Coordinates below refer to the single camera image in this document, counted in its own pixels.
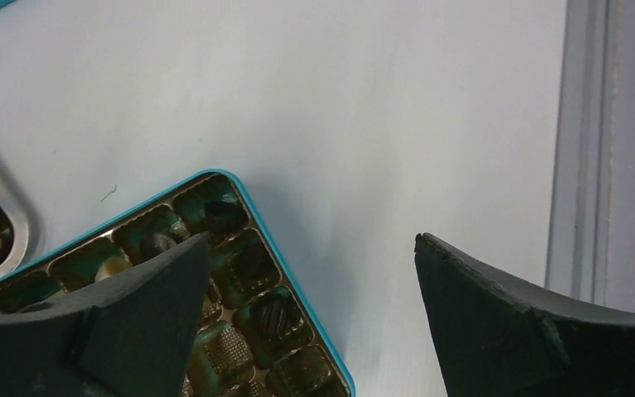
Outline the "teal chocolate box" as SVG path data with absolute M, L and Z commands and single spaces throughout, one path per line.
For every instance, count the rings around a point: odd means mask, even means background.
M 352 396 L 354 381 L 249 194 L 205 170 L 0 278 L 0 313 L 57 299 L 207 233 L 210 275 L 179 396 Z

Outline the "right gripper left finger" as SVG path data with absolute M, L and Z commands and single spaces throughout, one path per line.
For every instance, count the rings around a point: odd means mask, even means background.
M 0 396 L 179 396 L 210 275 L 207 233 L 0 313 Z

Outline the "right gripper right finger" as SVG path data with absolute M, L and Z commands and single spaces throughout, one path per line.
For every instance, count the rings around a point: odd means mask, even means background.
M 450 396 L 635 396 L 635 313 L 552 292 L 429 233 L 414 262 Z

